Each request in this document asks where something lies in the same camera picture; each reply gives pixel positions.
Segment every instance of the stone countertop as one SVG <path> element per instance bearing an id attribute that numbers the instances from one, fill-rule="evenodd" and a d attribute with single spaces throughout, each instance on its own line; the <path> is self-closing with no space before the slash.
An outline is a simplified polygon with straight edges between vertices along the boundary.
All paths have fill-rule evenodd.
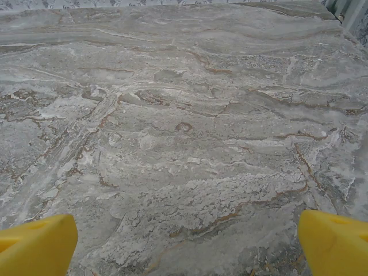
<path id="1" fill-rule="evenodd" d="M 367 83 L 313 1 L 0 15 L 0 228 L 73 214 L 70 276 L 309 275 L 302 210 L 368 220 Z"/>
<path id="2" fill-rule="evenodd" d="M 246 0 L 246 2 L 276 2 L 276 0 Z M 239 0 L 1 0 L 0 13 L 16 12 L 24 10 L 44 9 L 78 9 L 84 7 L 124 7 L 124 6 L 161 6 L 161 5 L 193 5 L 193 4 L 219 4 L 236 3 Z M 329 2 L 320 0 L 328 7 Z"/>

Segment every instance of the marble surface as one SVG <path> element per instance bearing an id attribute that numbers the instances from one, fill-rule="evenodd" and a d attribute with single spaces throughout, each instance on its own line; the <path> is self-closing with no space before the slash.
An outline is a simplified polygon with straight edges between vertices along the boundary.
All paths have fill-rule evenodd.
<path id="1" fill-rule="evenodd" d="M 68 274 L 309 275 L 368 220 L 367 53 L 317 2 L 0 15 L 0 228 L 72 213 Z"/>
<path id="2" fill-rule="evenodd" d="M 282 0 L 282 2 L 287 1 L 309 0 Z M 78 9 L 80 7 L 201 5 L 236 2 L 276 2 L 276 0 L 0 0 L 0 13 L 39 9 Z"/>

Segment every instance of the brown vein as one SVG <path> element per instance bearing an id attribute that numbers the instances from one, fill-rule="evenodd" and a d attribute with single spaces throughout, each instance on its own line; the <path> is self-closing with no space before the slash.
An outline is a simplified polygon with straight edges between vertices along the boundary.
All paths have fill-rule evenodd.
<path id="1" fill-rule="evenodd" d="M 112 185 L 112 184 L 109 184 L 107 183 L 104 178 L 102 177 L 101 174 L 98 175 L 99 176 L 99 184 L 102 186 L 102 187 L 108 187 L 108 188 L 117 188 L 118 186 L 116 185 Z"/>
<path id="2" fill-rule="evenodd" d="M 209 60 L 208 60 L 207 57 L 200 56 L 199 54 L 197 54 L 195 52 L 192 52 L 190 50 L 187 50 L 186 52 L 192 54 L 195 57 L 195 59 L 197 59 L 200 63 L 202 63 L 205 66 L 205 69 L 207 71 L 209 71 L 209 72 L 212 72 L 212 73 L 215 73 L 215 74 L 218 74 L 218 73 L 226 73 L 226 74 L 229 74 L 229 75 L 232 74 L 232 71 L 230 71 L 230 70 L 226 70 L 226 69 L 215 69 L 215 68 L 209 67 L 210 66 L 210 62 L 209 62 Z"/>
<path id="3" fill-rule="evenodd" d="M 301 153 L 301 151 L 300 151 L 300 149 L 299 149 L 299 146 L 298 146 L 298 144 L 297 143 L 295 143 L 295 150 L 296 150 L 296 152 L 298 153 L 298 156 L 299 156 L 299 158 L 300 158 L 300 160 L 304 163 L 304 165 L 306 165 L 306 167 L 307 167 L 307 172 L 308 172 L 308 174 L 309 174 L 309 177 L 317 184 L 317 187 L 319 188 L 319 189 L 322 189 L 321 188 L 321 183 L 317 180 L 317 178 L 316 178 L 316 176 L 314 175 L 314 173 L 313 173 L 313 171 L 312 171 L 312 169 L 311 169 L 311 167 L 310 167 L 310 165 L 308 164 L 308 162 L 305 160 L 305 158 L 304 158 L 304 156 L 303 156 L 303 154 Z"/>
<path id="4" fill-rule="evenodd" d="M 242 147 L 242 146 L 239 146 L 240 148 L 242 148 L 242 149 L 244 149 L 244 150 L 246 150 L 246 151 L 248 151 L 250 154 L 254 154 L 254 151 L 253 150 L 251 150 L 250 148 L 248 148 L 248 147 Z"/>
<path id="5" fill-rule="evenodd" d="M 271 273 L 275 273 L 274 267 L 270 263 L 264 265 L 264 270 L 269 269 Z"/>
<path id="6" fill-rule="evenodd" d="M 297 189 L 297 190 L 287 190 L 287 191 L 282 191 L 277 193 L 276 192 L 276 196 L 271 198 L 270 200 L 265 200 L 265 201 L 246 201 L 246 202 L 241 202 L 240 204 L 238 204 L 238 206 L 235 207 L 235 211 L 233 213 L 230 213 L 226 216 L 223 217 L 219 217 L 217 219 L 214 220 L 214 222 L 210 223 L 208 226 L 202 227 L 202 228 L 194 228 L 194 229 L 187 229 L 185 227 L 181 227 L 179 230 L 172 232 L 169 234 L 169 237 L 177 237 L 179 236 L 184 230 L 189 231 L 191 234 L 193 235 L 197 235 L 197 234 L 201 234 L 203 232 L 207 232 L 208 230 L 210 230 L 211 228 L 215 227 L 217 224 L 223 222 L 223 221 L 228 221 L 234 217 L 237 217 L 240 213 L 240 211 L 242 210 L 242 207 L 246 204 L 264 204 L 267 202 L 271 202 L 272 200 L 278 198 L 279 196 L 282 196 L 284 194 L 287 193 L 300 193 L 303 191 L 306 191 L 308 188 L 308 181 L 305 180 L 305 185 L 304 187 Z"/>
<path id="7" fill-rule="evenodd" d="M 263 91 L 260 91 L 259 89 L 247 88 L 247 90 L 250 91 L 250 92 L 259 93 L 259 95 L 263 98 L 269 99 L 269 100 L 274 101 L 274 102 L 279 102 L 279 103 L 284 104 L 286 106 L 304 106 L 306 108 L 311 108 L 311 109 L 313 109 L 313 108 L 322 108 L 322 109 L 342 112 L 347 116 L 351 116 L 351 115 L 354 116 L 354 115 L 359 115 L 359 114 L 367 112 L 366 110 L 364 110 L 364 108 L 367 105 L 363 105 L 361 108 L 358 108 L 358 109 L 342 109 L 342 108 L 337 108 L 336 106 L 330 106 L 329 102 L 327 102 L 326 104 L 320 104 L 320 105 L 319 104 L 312 105 L 312 104 L 305 103 L 305 102 L 288 102 L 288 101 L 285 101 L 284 99 L 278 99 L 278 98 L 274 98 L 272 96 L 269 96 L 267 93 L 265 93 Z"/>

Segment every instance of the rust-colored streak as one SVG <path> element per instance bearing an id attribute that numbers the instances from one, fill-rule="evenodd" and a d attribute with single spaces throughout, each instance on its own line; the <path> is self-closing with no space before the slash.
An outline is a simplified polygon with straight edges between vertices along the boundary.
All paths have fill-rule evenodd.
<path id="1" fill-rule="evenodd" d="M 64 132 L 58 137 L 55 139 L 55 141 L 52 143 L 51 147 L 49 147 L 43 154 L 41 154 L 37 160 L 40 158 L 40 157 L 46 157 L 52 150 L 54 150 L 59 144 L 60 142 L 65 138 L 65 136 L 68 135 L 68 128 L 66 128 L 64 130 Z"/>
<path id="2" fill-rule="evenodd" d="M 264 269 L 269 269 L 271 273 L 275 272 L 275 269 L 270 263 L 266 263 L 264 266 L 265 266 Z"/>
<path id="3" fill-rule="evenodd" d="M 117 188 L 118 186 L 115 186 L 115 185 L 112 185 L 112 184 L 109 184 L 107 183 L 104 178 L 102 177 L 101 174 L 99 174 L 99 184 L 102 186 L 102 187 L 108 187 L 108 188 Z"/>
<path id="4" fill-rule="evenodd" d="M 296 149 L 296 151 L 297 151 L 297 153 L 298 153 L 298 156 L 299 156 L 299 158 L 300 158 L 300 160 L 304 163 L 304 165 L 306 165 L 306 167 L 307 167 L 307 171 L 308 171 L 308 174 L 309 174 L 309 177 L 317 184 L 317 187 L 319 188 L 319 189 L 322 189 L 321 188 L 321 183 L 317 180 L 317 178 L 315 177 L 315 175 L 314 175 L 314 173 L 313 173 L 313 171 L 312 171 L 312 169 L 311 169 L 311 167 L 310 167 L 310 165 L 308 164 L 308 162 L 305 160 L 305 158 L 304 158 L 304 156 L 303 156 L 303 154 L 300 152 L 300 149 L 299 149 L 299 146 L 298 146 L 298 144 L 296 144 L 295 143 L 295 149 Z"/>
<path id="5" fill-rule="evenodd" d="M 101 123 L 98 125 L 99 128 L 103 128 L 104 127 L 105 123 L 108 121 L 108 117 L 109 116 L 110 115 L 108 114 L 107 116 L 105 116 L 104 118 L 102 118 Z"/>
<path id="6" fill-rule="evenodd" d="M 169 106 L 170 103 L 169 103 L 169 100 L 166 100 L 165 98 L 162 98 L 161 96 L 159 95 L 152 95 L 152 94 L 149 94 L 149 95 L 144 95 L 142 93 L 140 93 L 139 91 L 137 93 L 135 93 L 135 95 L 138 96 L 138 98 L 142 101 L 142 102 L 146 102 L 148 103 L 149 105 L 165 105 L 165 106 Z"/>
<path id="7" fill-rule="evenodd" d="M 348 41 L 350 41 L 351 43 L 353 43 L 354 45 L 357 45 L 357 42 L 356 41 L 354 41 L 353 39 L 351 39 L 351 37 L 349 37 L 349 36 L 347 36 L 347 35 L 343 35 L 344 36 L 344 39 L 346 39 L 346 40 L 348 40 Z"/>
<path id="8" fill-rule="evenodd" d="M 305 185 L 304 187 L 297 189 L 297 190 L 287 190 L 287 191 L 282 191 L 280 193 L 276 193 L 276 197 L 274 197 L 273 199 L 283 195 L 283 194 L 287 194 L 287 193 L 291 193 L 291 192 L 295 192 L 295 193 L 301 193 L 302 191 L 306 191 L 308 189 L 308 181 L 305 180 Z"/>
<path id="9" fill-rule="evenodd" d="M 192 229 L 191 232 L 193 234 L 199 234 L 199 233 L 203 233 L 206 232 L 208 230 L 210 230 L 212 227 L 216 226 L 218 223 L 222 222 L 222 221 L 227 221 L 229 219 L 232 219 L 233 217 L 238 216 L 238 213 L 240 212 L 240 210 L 236 210 L 235 213 L 230 213 L 227 216 L 224 217 L 219 217 L 218 219 L 216 219 L 214 222 L 212 222 L 211 224 L 209 224 L 206 227 L 202 227 L 202 228 L 196 228 L 196 229 Z"/>
<path id="10" fill-rule="evenodd" d="M 304 265 L 303 265 L 304 262 L 305 262 L 305 256 L 301 254 L 295 262 L 291 262 L 290 264 L 298 271 L 299 274 L 301 274 L 304 268 Z"/>
<path id="11" fill-rule="evenodd" d="M 180 233 L 182 232 L 182 230 L 181 229 L 179 229 L 179 230 L 177 230 L 177 231 L 175 231 L 175 232 L 173 232 L 173 233 L 170 233 L 169 234 L 169 237 L 177 237 L 177 236 L 179 236 L 180 235 Z"/>
<path id="12" fill-rule="evenodd" d="M 256 273 L 256 269 L 253 269 L 252 272 L 251 272 L 251 274 L 249 274 L 249 276 L 254 276 L 255 273 Z"/>
<path id="13" fill-rule="evenodd" d="M 250 154 L 254 154 L 254 151 L 253 150 L 251 150 L 250 148 L 248 148 L 248 147 L 242 147 L 242 146 L 239 146 L 240 148 L 242 148 L 242 149 L 244 149 L 244 150 L 246 150 L 246 151 L 248 151 Z"/>
<path id="14" fill-rule="evenodd" d="M 226 74 L 229 74 L 229 75 L 232 74 L 232 71 L 227 70 L 227 69 L 215 69 L 215 68 L 209 67 L 210 62 L 207 59 L 207 57 L 200 56 L 199 54 L 197 54 L 193 51 L 189 51 L 189 50 L 187 50 L 186 52 L 192 54 L 200 63 L 202 63 L 204 65 L 205 69 L 209 72 L 212 72 L 214 74 L 218 74 L 218 73 L 226 73 Z"/>
<path id="15" fill-rule="evenodd" d="M 121 94 L 118 98 L 117 98 L 117 104 L 121 104 L 124 100 L 123 100 L 124 94 Z"/>
<path id="16" fill-rule="evenodd" d="M 177 245 L 175 245 L 175 246 L 173 246 L 173 247 L 171 247 L 171 248 L 167 248 L 167 249 L 165 249 L 164 251 L 162 251 L 161 253 L 160 253 L 160 255 L 158 256 L 158 258 L 157 258 L 157 261 L 156 262 L 154 262 L 153 264 L 151 264 L 146 270 L 145 270 L 145 272 L 143 272 L 143 276 L 146 276 L 146 275 L 148 275 L 151 271 L 153 271 L 154 269 L 156 269 L 157 267 L 158 267 L 158 265 L 160 264 L 160 262 L 161 262 L 161 259 L 162 259 L 162 257 L 163 257 L 163 255 L 165 255 L 166 253 L 168 253 L 169 251 L 171 251 L 171 250 L 174 250 L 174 249 L 176 249 L 176 248 L 179 248 L 179 247 L 181 247 L 181 246 L 183 246 L 184 244 L 186 243 L 186 241 L 182 241 L 181 243 L 178 243 Z"/>

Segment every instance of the yellow clamp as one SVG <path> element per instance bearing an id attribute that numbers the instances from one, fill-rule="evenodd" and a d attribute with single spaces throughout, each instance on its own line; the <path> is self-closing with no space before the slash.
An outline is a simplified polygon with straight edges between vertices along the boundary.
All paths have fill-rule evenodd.
<path id="1" fill-rule="evenodd" d="M 368 223 L 305 210 L 298 236 L 313 276 L 368 275 Z"/>
<path id="2" fill-rule="evenodd" d="M 0 275 L 65 276 L 77 240 L 70 214 L 0 231 Z"/>

